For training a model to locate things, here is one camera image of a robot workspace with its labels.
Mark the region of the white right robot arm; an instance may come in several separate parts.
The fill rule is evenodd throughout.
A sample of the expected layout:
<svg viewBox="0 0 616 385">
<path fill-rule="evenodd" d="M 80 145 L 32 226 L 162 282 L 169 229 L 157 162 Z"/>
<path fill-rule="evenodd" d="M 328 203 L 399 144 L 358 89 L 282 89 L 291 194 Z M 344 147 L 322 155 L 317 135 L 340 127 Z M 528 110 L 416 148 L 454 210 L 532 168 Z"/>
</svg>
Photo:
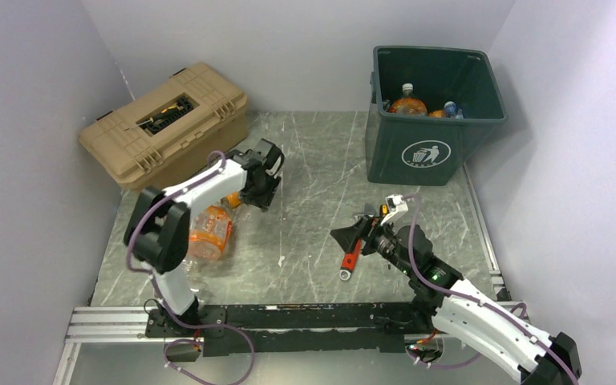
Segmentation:
<svg viewBox="0 0 616 385">
<path fill-rule="evenodd" d="M 407 276 L 415 294 L 410 322 L 420 333 L 435 328 L 459 339 L 519 384 L 579 382 L 582 368 L 570 336 L 551 335 L 480 292 L 434 254 L 418 225 L 396 230 L 377 218 L 361 217 L 330 235 L 344 252 L 377 253 Z"/>
</svg>

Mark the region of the large orange label bottle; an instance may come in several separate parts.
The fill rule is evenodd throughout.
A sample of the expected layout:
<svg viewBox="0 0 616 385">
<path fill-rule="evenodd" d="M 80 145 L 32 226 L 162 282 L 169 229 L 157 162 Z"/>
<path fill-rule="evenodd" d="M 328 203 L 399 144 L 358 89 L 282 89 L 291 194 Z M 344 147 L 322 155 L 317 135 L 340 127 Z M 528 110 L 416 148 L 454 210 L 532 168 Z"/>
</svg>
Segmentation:
<svg viewBox="0 0 616 385">
<path fill-rule="evenodd" d="M 232 232 L 232 218 L 220 205 L 211 205 L 190 221 L 187 258 L 217 261 L 224 253 Z"/>
</svg>

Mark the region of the orange juice bottle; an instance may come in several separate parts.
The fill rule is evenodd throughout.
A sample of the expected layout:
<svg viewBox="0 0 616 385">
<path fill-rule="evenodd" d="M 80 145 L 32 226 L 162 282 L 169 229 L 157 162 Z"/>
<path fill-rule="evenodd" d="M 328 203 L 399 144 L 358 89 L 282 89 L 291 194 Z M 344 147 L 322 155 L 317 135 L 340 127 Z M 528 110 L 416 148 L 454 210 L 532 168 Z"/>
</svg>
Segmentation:
<svg viewBox="0 0 616 385">
<path fill-rule="evenodd" d="M 233 192 L 227 195 L 225 197 L 225 202 L 231 209 L 235 209 L 243 203 L 242 199 L 240 198 L 239 192 Z"/>
</svg>

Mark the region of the small orange bottle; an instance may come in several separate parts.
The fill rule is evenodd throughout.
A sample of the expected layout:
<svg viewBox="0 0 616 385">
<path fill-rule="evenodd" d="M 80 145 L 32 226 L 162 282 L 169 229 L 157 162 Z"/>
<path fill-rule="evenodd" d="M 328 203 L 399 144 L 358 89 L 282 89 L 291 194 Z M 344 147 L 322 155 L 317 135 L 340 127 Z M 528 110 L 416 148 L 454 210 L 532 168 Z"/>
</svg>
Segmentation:
<svg viewBox="0 0 616 385">
<path fill-rule="evenodd" d="M 433 118 L 447 118 L 448 114 L 446 113 L 445 110 L 435 110 L 435 111 L 429 112 L 428 116 L 433 117 Z"/>
</svg>

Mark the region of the crushed orange label jug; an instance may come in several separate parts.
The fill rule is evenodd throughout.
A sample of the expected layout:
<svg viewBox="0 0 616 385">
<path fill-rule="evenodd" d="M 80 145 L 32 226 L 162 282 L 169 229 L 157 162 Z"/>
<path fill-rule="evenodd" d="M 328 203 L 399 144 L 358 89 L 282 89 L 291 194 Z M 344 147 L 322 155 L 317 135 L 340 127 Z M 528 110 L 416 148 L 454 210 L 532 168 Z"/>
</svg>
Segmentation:
<svg viewBox="0 0 616 385">
<path fill-rule="evenodd" d="M 426 104 L 414 94 L 412 83 L 404 83 L 401 86 L 401 96 L 391 104 L 388 112 L 406 116 L 426 116 L 428 109 Z"/>
</svg>

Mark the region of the crushed clear blue label bottle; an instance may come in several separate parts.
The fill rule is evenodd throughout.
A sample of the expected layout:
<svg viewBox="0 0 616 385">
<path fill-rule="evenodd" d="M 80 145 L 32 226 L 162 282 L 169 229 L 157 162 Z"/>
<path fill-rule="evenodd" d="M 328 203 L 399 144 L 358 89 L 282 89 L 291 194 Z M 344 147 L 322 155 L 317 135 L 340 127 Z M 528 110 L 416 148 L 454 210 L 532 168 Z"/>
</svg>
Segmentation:
<svg viewBox="0 0 616 385">
<path fill-rule="evenodd" d="M 461 108 L 454 101 L 448 101 L 443 107 L 444 116 L 452 119 L 463 119 L 464 114 Z"/>
</svg>

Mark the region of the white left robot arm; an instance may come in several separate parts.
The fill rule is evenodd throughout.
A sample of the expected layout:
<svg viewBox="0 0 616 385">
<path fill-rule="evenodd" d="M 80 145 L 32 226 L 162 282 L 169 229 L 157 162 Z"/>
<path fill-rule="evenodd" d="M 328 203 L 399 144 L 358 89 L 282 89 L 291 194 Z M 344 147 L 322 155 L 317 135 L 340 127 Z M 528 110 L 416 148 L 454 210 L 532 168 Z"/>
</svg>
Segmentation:
<svg viewBox="0 0 616 385">
<path fill-rule="evenodd" d="M 282 180 L 279 172 L 285 155 L 262 139 L 244 152 L 215 150 L 207 161 L 203 172 L 184 182 L 144 188 L 124 234 L 127 268 L 148 275 L 157 302 L 168 315 L 167 327 L 180 337 L 191 335 L 201 322 L 199 300 L 181 266 L 191 217 L 231 193 L 246 205 L 268 210 Z"/>
</svg>

